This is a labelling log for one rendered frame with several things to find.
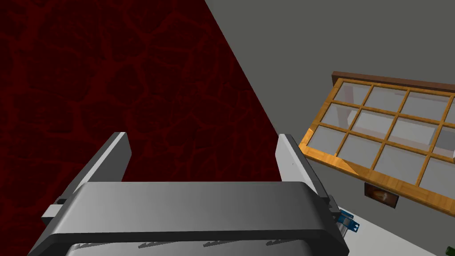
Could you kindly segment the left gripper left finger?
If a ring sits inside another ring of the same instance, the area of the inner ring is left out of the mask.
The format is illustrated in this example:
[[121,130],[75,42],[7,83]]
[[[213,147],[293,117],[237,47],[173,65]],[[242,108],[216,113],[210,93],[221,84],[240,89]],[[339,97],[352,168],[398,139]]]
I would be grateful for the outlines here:
[[62,203],[84,183],[120,182],[132,156],[126,132],[115,132],[62,193]]

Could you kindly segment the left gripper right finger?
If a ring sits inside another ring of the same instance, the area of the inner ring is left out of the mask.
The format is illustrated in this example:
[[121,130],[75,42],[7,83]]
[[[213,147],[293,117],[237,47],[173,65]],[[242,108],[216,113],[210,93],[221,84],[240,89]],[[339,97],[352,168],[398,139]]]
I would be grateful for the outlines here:
[[278,135],[275,159],[282,181],[303,182],[321,198],[329,198],[316,172],[290,134]]

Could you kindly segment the small blue object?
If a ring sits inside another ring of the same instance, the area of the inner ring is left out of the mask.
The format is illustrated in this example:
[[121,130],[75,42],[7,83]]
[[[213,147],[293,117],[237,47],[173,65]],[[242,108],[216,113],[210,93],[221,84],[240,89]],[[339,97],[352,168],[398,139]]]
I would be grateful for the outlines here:
[[342,209],[340,209],[340,216],[336,222],[342,236],[345,236],[348,230],[357,232],[359,224],[354,221],[354,216]]

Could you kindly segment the wooden framed window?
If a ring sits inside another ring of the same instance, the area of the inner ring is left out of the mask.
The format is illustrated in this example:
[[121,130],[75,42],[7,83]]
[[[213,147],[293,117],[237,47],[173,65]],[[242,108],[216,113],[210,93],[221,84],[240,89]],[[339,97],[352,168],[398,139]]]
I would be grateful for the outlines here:
[[[371,183],[379,188],[385,189],[392,193],[395,193],[399,196],[403,196],[407,199],[410,199],[414,202],[422,204],[424,206],[430,207],[435,209],[436,211],[442,212],[444,214],[450,215],[455,217],[455,199],[448,198],[446,196],[442,196],[437,194],[433,191],[424,189],[420,186],[421,180],[424,176],[425,170],[427,169],[427,165],[431,159],[437,159],[448,163],[453,163],[454,160],[445,157],[442,155],[437,155],[433,152],[435,144],[437,142],[437,138],[440,135],[440,131],[442,127],[450,127],[455,128],[455,124],[448,123],[445,121],[447,114],[450,110],[451,104],[455,99],[455,84],[444,84],[444,83],[432,83],[427,81],[419,81],[419,80],[409,80],[409,79],[400,79],[400,78],[392,78],[392,77],[384,77],[384,76],[372,76],[372,75],[364,75],[364,74],[357,74],[357,73],[349,73],[349,72],[338,72],[334,71],[331,74],[331,81],[333,83],[333,89],[329,93],[328,97],[325,99],[323,106],[319,110],[316,118],[312,122],[310,128],[306,132],[305,136],[301,140],[299,144],[299,148],[302,153],[311,160],[315,160],[321,164],[324,164],[328,167],[335,168],[336,170],[343,172],[347,175],[350,175],[354,178],[359,180]],[[355,83],[355,84],[364,84],[368,86],[368,92],[366,93],[363,101],[361,104],[351,104],[348,102],[337,101],[335,99],[337,93],[341,89],[343,83]],[[374,88],[390,88],[390,89],[397,89],[403,90],[405,92],[404,97],[399,105],[399,108],[396,112],[391,112],[387,110],[382,110],[378,108],[372,108],[366,106],[366,101],[368,100],[372,90]],[[411,92],[419,92],[425,94],[432,94],[438,96],[447,96],[448,103],[444,109],[444,112],[440,118],[440,120],[432,120],[432,119],[425,119],[418,116],[411,116],[407,114],[403,114],[402,108],[405,105],[406,99],[408,98]],[[368,110],[371,112],[391,115],[393,117],[392,123],[388,128],[385,136],[383,138],[377,138],[371,135],[362,134],[359,132],[355,132],[353,130],[353,125],[350,125],[347,129],[339,128],[334,125],[324,123],[323,117],[327,113],[331,104],[339,104],[343,106],[348,106],[351,108],[356,109],[355,119],[357,119],[362,110]],[[394,125],[398,118],[405,118],[414,121],[420,121],[426,124],[435,124],[437,126],[436,134],[434,139],[431,140],[430,147],[427,151],[412,148],[410,146],[399,144],[396,142],[392,142],[389,140],[390,134],[393,130]],[[313,137],[314,133],[316,132],[318,127],[326,127],[329,129],[333,129],[339,131],[343,134],[343,139],[341,140],[336,152],[334,154],[328,154],[322,151],[319,151],[315,148],[309,147],[308,144]],[[375,159],[372,162],[372,167],[366,168],[360,166],[358,164],[349,162],[347,160],[343,160],[339,158],[339,153],[349,135],[354,135],[366,140],[371,140],[380,144],[380,148],[376,154]],[[385,146],[391,146],[394,148],[403,149],[405,151],[413,152],[416,154],[420,154],[424,157],[424,162],[421,167],[421,170],[416,178],[416,182],[414,184],[410,184],[404,182],[402,180],[393,178],[391,176],[387,176],[383,173],[376,172],[374,167],[377,165],[377,162],[382,154]]]

